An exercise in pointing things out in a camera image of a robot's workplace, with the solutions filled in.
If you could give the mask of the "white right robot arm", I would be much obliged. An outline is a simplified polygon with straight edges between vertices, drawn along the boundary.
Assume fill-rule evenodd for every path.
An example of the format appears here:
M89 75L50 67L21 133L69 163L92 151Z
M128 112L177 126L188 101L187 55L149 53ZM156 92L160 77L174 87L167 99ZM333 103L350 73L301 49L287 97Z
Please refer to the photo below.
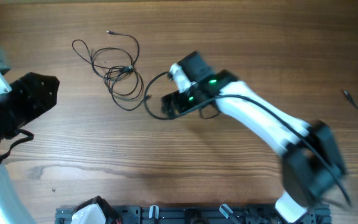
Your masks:
M330 127L292 117L257 95L228 70L215 72L194 51L168 71L177 90L162 97L162 111L176 119L211 105L242 123L280 158L284 192L274 209L296 223L315 208L323 195L347 174Z

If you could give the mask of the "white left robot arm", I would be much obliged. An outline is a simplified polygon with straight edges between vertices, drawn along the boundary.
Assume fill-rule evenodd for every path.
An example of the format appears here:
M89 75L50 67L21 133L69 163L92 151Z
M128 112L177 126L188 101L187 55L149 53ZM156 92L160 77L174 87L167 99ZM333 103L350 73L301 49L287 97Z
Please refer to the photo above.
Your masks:
M24 130L23 126L57 104L59 85L57 77L32 72L11 83L11 90L0 94L0 143L20 134L23 138L12 143L11 147L33 140L34 134ZM0 223L34 223L34 218L14 190L3 163L10 154L0 154Z

